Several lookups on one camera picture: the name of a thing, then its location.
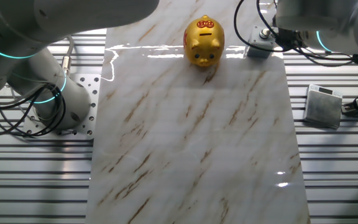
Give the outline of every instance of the piggy bank snout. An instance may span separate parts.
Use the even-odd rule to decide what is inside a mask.
[[[201,59],[199,62],[198,62],[198,64],[200,65],[200,66],[208,66],[209,65],[209,61],[208,61],[208,59]]]

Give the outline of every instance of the silver box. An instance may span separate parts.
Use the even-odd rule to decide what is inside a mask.
[[[306,101],[305,121],[337,129],[341,123],[342,94],[311,84]]]

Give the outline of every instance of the metal grate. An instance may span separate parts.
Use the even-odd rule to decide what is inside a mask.
[[[100,74],[106,30],[73,36],[72,73]],[[68,41],[49,47],[62,60]],[[311,222],[358,224],[358,118],[338,130],[303,123],[309,84],[333,88],[344,103],[358,96],[358,65],[326,68],[295,52],[284,54]],[[9,94],[1,100],[10,100]],[[19,110],[7,115],[12,121]],[[0,137],[0,224],[84,223],[92,142],[34,142]]]

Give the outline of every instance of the red emblem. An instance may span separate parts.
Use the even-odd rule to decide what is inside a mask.
[[[183,36],[183,45],[184,45],[184,46],[187,45],[186,37],[187,37],[187,30],[185,30],[185,35]]]
[[[214,26],[215,24],[212,21],[199,21],[197,23],[198,28],[204,28],[204,27],[213,28]]]

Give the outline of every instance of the teal light ring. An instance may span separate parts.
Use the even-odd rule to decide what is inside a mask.
[[[332,50],[329,50],[329,49],[323,44],[323,42],[321,41],[320,31],[316,31],[316,35],[317,35],[317,39],[318,39],[318,42],[320,43],[320,45],[321,45],[324,49],[326,49],[327,51],[332,52]]]
[[[65,82],[63,83],[63,86],[62,86],[62,89],[60,90],[61,92],[65,89],[66,87],[66,82],[67,82],[67,76],[66,76],[66,73],[65,73]],[[41,101],[41,102],[34,102],[36,104],[41,104],[41,103],[48,103],[49,101],[52,101],[56,98],[56,96],[53,96],[51,99],[49,100],[45,100],[45,101]]]
[[[30,56],[26,56],[26,57],[14,57],[14,56],[9,56],[9,55],[3,54],[3,53],[0,53],[0,55],[3,56],[3,57],[13,58],[13,59],[25,59],[25,58],[33,57],[35,54],[30,55]]]

